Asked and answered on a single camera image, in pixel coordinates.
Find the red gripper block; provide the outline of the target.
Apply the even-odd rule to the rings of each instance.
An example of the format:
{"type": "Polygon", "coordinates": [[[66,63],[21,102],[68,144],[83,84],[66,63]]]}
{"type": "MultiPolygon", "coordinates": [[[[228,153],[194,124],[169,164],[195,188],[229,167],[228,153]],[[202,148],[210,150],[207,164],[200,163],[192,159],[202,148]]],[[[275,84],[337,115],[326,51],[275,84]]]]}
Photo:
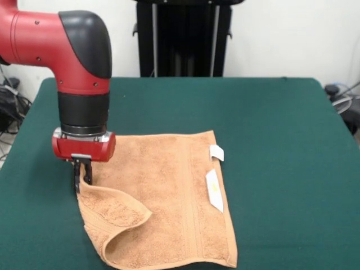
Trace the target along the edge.
{"type": "Polygon", "coordinates": [[[74,184],[76,193],[80,193],[80,168],[79,159],[84,159],[84,181],[92,184],[92,164],[95,162],[108,162],[115,151],[116,136],[113,132],[106,132],[102,136],[74,137],[65,136],[61,130],[55,130],[52,135],[52,148],[60,159],[76,159],[74,161],[74,184]]]}

